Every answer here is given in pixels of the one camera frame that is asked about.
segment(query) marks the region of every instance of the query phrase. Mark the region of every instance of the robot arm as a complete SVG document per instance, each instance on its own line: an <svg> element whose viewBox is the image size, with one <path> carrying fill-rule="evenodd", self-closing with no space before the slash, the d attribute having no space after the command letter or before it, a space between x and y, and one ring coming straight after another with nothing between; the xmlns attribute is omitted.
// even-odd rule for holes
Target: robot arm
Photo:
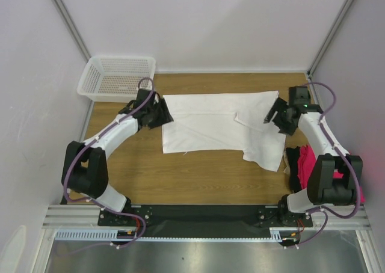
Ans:
<svg viewBox="0 0 385 273"><path fill-rule="evenodd" d="M152 129L173 121L165 100L159 95L156 100L155 95L158 94L139 89L137 99L128 103L107 127L82 143L71 142L67 146L64 161L61 180L63 186L72 162L79 152L88 146L73 167L67 187L86 197L91 197L103 207L115 212L129 213L131 211L130 199L117 192L108 183L106 160L122 142L142 127L148 126ZM139 111L132 114L146 99L148 102L142 105Z"/></svg>
<svg viewBox="0 0 385 273"><path fill-rule="evenodd" d="M294 213L304 213L315 205L356 202L356 186L341 154L352 165L358 180L362 173L361 158L349 155L339 144L323 117L321 107L312 105L310 101L307 87L291 87L289 102L278 98L265 118L266 123L272 120L280 132L287 135L293 135L299 127L316 156L307 188L288 195L284 201L286 209ZM341 179L333 178L336 170L343 174Z"/></svg>

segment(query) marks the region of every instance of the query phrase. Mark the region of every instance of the white towel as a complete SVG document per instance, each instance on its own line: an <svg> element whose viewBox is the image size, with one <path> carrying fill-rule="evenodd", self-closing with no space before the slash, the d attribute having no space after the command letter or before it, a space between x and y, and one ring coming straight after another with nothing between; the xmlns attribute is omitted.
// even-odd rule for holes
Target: white towel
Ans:
<svg viewBox="0 0 385 273"><path fill-rule="evenodd" d="M277 171L285 135L263 120L277 91L164 96L174 122L163 125L163 153L242 150L243 159Z"/></svg>

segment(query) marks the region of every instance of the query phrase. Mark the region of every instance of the wooden table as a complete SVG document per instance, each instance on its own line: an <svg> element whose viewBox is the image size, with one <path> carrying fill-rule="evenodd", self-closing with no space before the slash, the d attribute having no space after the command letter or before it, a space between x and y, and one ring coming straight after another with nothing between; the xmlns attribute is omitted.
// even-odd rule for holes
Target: wooden table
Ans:
<svg viewBox="0 0 385 273"><path fill-rule="evenodd" d="M156 75L160 94L256 93L306 83L302 73ZM103 129L124 107L95 103L87 137ZM108 159L109 181L133 203L147 204L276 204L290 193L283 161L278 173L242 159L242 151L213 150L162 153L162 129L144 128L126 140ZM286 146L306 144L297 130Z"/></svg>

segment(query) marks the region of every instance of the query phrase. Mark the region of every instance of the gray wall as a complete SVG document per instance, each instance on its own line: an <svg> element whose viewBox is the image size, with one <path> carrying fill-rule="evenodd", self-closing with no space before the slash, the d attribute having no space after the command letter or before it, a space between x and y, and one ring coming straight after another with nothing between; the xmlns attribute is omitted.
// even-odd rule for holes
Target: gray wall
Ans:
<svg viewBox="0 0 385 273"><path fill-rule="evenodd" d="M340 142L363 158L366 210L385 256L385 0L356 0L316 70L337 105L327 120ZM321 102L330 95L318 90Z"/></svg>
<svg viewBox="0 0 385 273"><path fill-rule="evenodd" d="M63 0L92 55L169 72L302 70L344 0Z"/></svg>
<svg viewBox="0 0 385 273"><path fill-rule="evenodd" d="M25 225L18 272L28 272L87 112L76 93L85 61L51 0L1 0L0 48L0 252Z"/></svg>

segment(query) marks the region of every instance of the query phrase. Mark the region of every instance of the black mounting plate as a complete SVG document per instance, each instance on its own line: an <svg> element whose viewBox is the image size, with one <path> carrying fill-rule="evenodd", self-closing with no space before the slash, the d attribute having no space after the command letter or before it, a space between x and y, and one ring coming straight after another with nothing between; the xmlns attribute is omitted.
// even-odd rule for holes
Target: black mounting plate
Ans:
<svg viewBox="0 0 385 273"><path fill-rule="evenodd" d="M277 211L277 206L266 205L132 205L132 213L146 220L145 237L268 238L270 227L297 231L298 219L305 227L313 226L304 214L293 213L279 220ZM98 225L135 227L136 221L100 211Z"/></svg>

